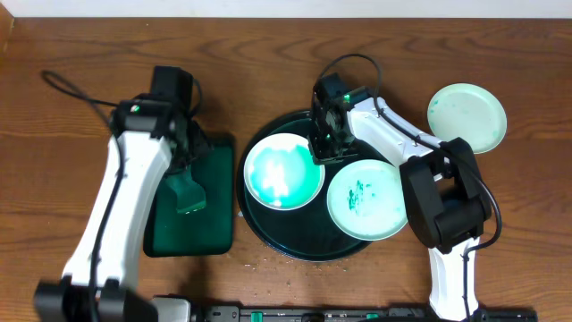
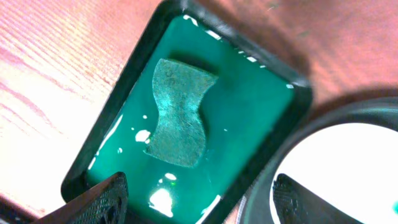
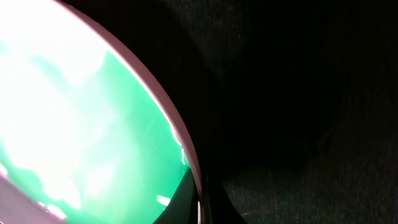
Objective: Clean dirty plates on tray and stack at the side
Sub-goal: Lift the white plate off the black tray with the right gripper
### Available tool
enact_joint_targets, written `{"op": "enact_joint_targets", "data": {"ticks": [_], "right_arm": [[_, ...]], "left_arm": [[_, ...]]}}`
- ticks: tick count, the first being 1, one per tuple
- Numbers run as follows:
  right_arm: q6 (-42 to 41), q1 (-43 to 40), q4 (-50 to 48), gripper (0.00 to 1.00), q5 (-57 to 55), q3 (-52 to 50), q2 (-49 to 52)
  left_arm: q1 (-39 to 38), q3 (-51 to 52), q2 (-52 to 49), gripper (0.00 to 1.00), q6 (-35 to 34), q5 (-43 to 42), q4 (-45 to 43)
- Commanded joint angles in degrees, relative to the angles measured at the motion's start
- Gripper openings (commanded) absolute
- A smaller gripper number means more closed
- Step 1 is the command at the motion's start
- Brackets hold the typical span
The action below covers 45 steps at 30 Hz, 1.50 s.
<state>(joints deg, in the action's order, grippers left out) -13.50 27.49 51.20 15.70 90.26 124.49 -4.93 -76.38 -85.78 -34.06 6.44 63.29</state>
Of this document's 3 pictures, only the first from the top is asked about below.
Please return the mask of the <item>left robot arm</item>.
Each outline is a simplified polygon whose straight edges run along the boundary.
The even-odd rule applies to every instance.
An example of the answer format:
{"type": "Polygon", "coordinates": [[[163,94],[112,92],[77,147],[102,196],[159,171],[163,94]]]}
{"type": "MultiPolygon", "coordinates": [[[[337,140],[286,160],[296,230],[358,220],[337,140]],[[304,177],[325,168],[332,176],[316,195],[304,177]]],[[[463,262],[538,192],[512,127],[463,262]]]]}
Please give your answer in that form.
{"type": "Polygon", "coordinates": [[[41,282],[34,306],[43,321],[191,321],[188,300],[148,301],[135,292],[139,248],[157,192],[173,197],[176,213],[206,204],[188,170],[168,174],[189,152],[196,125],[178,100],[133,99],[114,110],[105,174],[86,230],[59,283],[41,282]]]}

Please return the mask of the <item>dark green sponge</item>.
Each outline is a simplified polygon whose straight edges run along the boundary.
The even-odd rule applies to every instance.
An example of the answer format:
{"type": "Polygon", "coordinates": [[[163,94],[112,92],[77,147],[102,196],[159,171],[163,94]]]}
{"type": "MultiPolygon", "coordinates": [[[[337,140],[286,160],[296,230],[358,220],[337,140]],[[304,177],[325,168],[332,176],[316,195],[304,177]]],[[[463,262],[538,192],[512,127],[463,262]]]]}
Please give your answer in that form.
{"type": "Polygon", "coordinates": [[[188,214],[206,206],[206,192],[194,181],[191,171],[170,175],[166,178],[166,184],[175,194],[178,214],[188,214]]]}

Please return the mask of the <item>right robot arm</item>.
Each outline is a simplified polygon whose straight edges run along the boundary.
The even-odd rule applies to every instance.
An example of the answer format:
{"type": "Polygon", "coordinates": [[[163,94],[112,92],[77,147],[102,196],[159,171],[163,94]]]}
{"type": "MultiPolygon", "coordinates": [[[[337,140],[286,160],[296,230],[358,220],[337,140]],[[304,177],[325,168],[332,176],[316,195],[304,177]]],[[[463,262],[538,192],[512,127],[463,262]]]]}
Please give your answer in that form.
{"type": "Polygon", "coordinates": [[[434,314],[476,320],[471,258],[484,247],[484,222],[500,211],[469,144],[419,130],[365,87],[315,85],[310,117],[309,149],[317,164],[339,163],[366,144],[398,168],[409,225],[430,252],[434,314]]]}

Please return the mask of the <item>white plate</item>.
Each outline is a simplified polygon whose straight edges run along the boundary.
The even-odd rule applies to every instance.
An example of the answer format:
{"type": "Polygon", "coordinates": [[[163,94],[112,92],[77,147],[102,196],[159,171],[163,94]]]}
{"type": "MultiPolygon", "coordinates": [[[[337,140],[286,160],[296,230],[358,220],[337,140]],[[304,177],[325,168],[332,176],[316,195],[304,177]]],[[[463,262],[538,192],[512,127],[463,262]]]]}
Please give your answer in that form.
{"type": "Polygon", "coordinates": [[[328,187],[326,205],[338,228],[361,241],[390,238],[408,223],[400,172],[381,160],[344,166],[328,187]]]}
{"type": "Polygon", "coordinates": [[[461,138],[475,154],[495,149],[508,129],[499,99],[470,83],[450,84],[435,93],[428,105],[427,121],[435,137],[445,141],[461,138]]]}
{"type": "Polygon", "coordinates": [[[314,163],[306,138],[276,133],[262,138],[247,153],[243,177],[261,205],[291,211],[309,204],[325,182],[325,167],[314,163]]]}

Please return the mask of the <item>white plate back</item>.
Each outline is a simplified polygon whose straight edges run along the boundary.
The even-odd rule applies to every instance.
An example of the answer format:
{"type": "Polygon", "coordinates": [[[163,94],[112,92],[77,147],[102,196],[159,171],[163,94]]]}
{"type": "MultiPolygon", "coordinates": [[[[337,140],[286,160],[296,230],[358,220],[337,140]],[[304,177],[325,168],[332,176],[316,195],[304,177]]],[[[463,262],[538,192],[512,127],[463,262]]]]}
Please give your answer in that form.
{"type": "Polygon", "coordinates": [[[325,182],[325,167],[314,163],[306,138],[276,133],[262,138],[247,153],[243,177],[261,205],[291,211],[309,204],[325,182]]]}

